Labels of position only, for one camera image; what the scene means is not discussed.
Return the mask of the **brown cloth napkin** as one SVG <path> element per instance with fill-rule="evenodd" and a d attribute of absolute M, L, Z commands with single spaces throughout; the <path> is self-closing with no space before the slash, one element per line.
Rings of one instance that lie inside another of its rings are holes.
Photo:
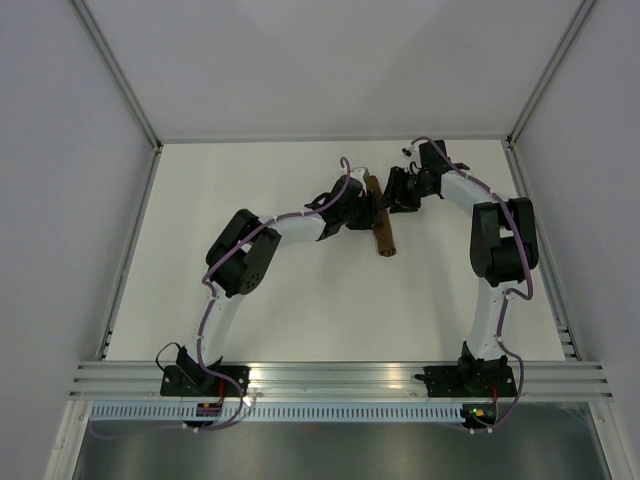
<path fill-rule="evenodd" d="M 383 257 L 392 257 L 396 254 L 396 247 L 388 211 L 382 206 L 382 191 L 377 177 L 370 175 L 366 179 L 366 186 L 374 207 L 372 225 L 378 254 Z"/>

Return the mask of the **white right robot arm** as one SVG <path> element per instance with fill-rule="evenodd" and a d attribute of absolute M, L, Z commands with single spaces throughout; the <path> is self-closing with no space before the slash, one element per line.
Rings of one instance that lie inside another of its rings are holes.
<path fill-rule="evenodd" d="M 468 214 L 470 264 L 479 280 L 473 324 L 456 364 L 427 366 L 416 378 L 431 398 L 515 397 L 519 388 L 508 361 L 518 356 L 505 344 L 505 328 L 511 301 L 533 297 L 539 261 L 533 204 L 501 196 L 468 166 L 453 162 L 442 140 L 419 137 L 402 153 L 412 163 L 391 169 L 383 206 L 411 213 L 422 199 L 437 196 Z"/>

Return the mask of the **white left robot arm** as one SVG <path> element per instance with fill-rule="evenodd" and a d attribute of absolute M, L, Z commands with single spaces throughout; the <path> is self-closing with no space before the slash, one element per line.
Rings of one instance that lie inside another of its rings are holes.
<path fill-rule="evenodd" d="M 381 228 L 381 198 L 373 178 L 358 169 L 296 212 L 259 217 L 247 209 L 237 211 L 206 255 L 202 284 L 210 290 L 210 300 L 193 339 L 179 350 L 180 382 L 198 396 L 216 389 L 221 376 L 217 365 L 238 306 L 264 280 L 278 250 L 326 240 L 343 227 Z"/>

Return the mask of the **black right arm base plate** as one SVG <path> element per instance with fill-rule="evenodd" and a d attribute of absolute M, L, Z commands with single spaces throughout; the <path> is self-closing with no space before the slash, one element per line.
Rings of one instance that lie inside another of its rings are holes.
<path fill-rule="evenodd" d="M 425 366 L 413 378 L 424 384 L 429 398 L 512 398 L 516 381 L 509 366 L 481 369 L 461 366 Z"/>

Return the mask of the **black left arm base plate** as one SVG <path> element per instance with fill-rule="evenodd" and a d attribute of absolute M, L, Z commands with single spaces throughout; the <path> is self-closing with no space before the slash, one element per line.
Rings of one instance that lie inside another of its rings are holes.
<path fill-rule="evenodd" d="M 250 368 L 246 365 L 222 364 L 217 367 L 221 375 L 234 380 L 243 394 L 247 392 L 250 383 Z M 160 395 L 163 397 L 224 397 L 239 398 L 238 389 L 229 380 L 221 379 L 201 371 L 185 374 L 177 365 L 165 368 Z"/>

